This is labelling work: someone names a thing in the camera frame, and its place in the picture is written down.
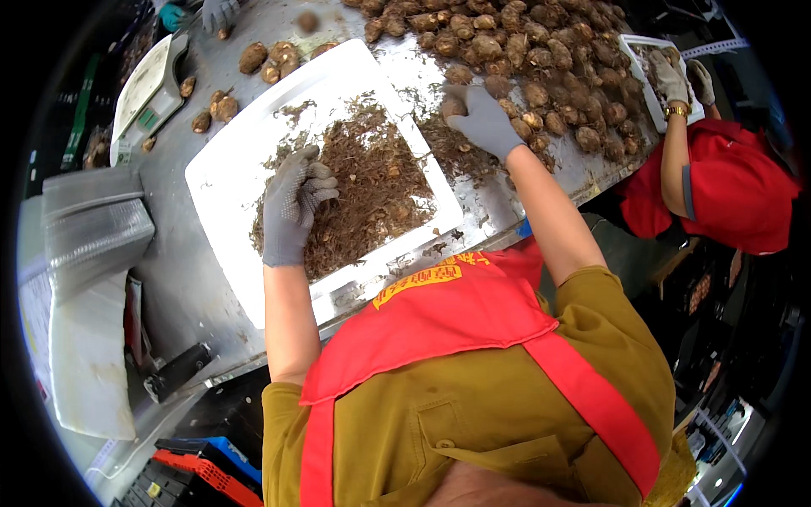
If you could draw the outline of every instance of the glove with rubber dots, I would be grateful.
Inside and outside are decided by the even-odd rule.
[[[687,79],[693,86],[696,98],[703,105],[713,105],[715,103],[715,90],[712,88],[712,77],[704,64],[698,60],[687,61]]]
[[[234,24],[239,14],[237,0],[204,0],[203,28],[210,34]]]
[[[264,191],[262,261],[271,268],[304,264],[315,210],[338,197],[332,171],[314,161],[318,152],[313,145],[287,157]]]
[[[684,81],[681,70],[674,69],[670,63],[667,63],[661,51],[651,51],[648,59],[656,75],[656,89],[664,95],[667,103],[680,101],[689,104],[687,82]]]
[[[157,13],[163,26],[170,32],[177,32],[186,18],[186,12],[173,3],[164,4]]]
[[[467,116],[448,116],[446,122],[454,130],[460,131],[471,143],[498,157],[501,163],[519,144],[526,144],[509,122],[509,117],[501,109],[496,99],[481,86],[451,84],[444,87],[467,107]]]

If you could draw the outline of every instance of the digital scale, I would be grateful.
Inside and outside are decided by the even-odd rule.
[[[128,163],[133,147],[152,137],[183,105],[174,64],[188,49],[189,36],[172,37],[164,37],[141,58],[118,96],[109,152],[113,166]]]

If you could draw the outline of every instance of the apron strap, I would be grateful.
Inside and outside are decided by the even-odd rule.
[[[318,402],[310,409],[298,486],[300,505],[333,505],[334,416],[335,398]]]
[[[555,333],[523,343],[570,405],[625,468],[644,499],[659,475],[653,437],[634,409],[574,347]]]

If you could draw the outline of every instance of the stainless steel table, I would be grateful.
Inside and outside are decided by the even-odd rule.
[[[322,22],[320,31],[311,37],[301,37],[294,22],[305,9],[317,12]],[[209,37],[199,22],[189,31],[189,52],[179,73],[196,75],[196,90],[157,133],[154,149],[146,154],[133,153],[131,163],[140,168],[146,204],[157,227],[155,239],[135,269],[135,275],[144,282],[143,314],[154,354],[169,361],[194,343],[207,342],[216,357],[190,385],[202,381],[216,385],[266,361],[263,330],[251,324],[234,297],[208,244],[184,177],[189,161],[222,124],[215,123],[206,135],[198,135],[191,131],[191,120],[208,107],[217,89],[233,87],[231,95],[241,107],[268,89],[259,76],[238,72],[239,55],[250,43],[271,45],[287,40],[296,44],[300,54],[309,54],[327,41],[363,37],[364,24],[358,10],[343,6],[339,0],[251,0],[242,6],[229,40]],[[420,103],[432,107],[439,100],[436,84],[441,81],[442,70],[433,58],[416,48],[413,35],[397,40],[385,36],[372,53],[388,72],[395,89],[403,91],[404,101],[412,101],[417,89]],[[513,98],[521,100],[517,90]],[[650,148],[658,136],[649,127],[643,126],[642,130]],[[605,191],[638,166],[638,161],[620,166],[598,156],[587,156],[574,145],[571,136],[555,139],[550,152],[557,159],[556,180],[577,205]],[[456,240],[446,234],[404,256],[397,266],[392,266],[387,283],[442,257],[469,250],[501,249],[519,239],[515,229],[524,216],[523,207],[504,174],[477,187],[460,177],[454,193],[465,211],[464,223],[458,227],[464,235]],[[431,248],[437,243],[446,243],[447,247],[439,253]],[[365,301],[358,300],[363,285],[344,286],[331,294],[338,317],[320,327],[322,340],[331,337],[346,318],[363,307]]]

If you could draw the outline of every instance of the red shirt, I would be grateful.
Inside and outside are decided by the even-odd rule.
[[[684,232],[764,256],[788,246],[792,200],[800,186],[770,158],[762,134],[739,123],[704,119],[687,127],[690,166],[684,172],[684,200],[690,218]],[[639,170],[615,186],[630,230],[654,238],[672,223],[662,200],[663,143]]]

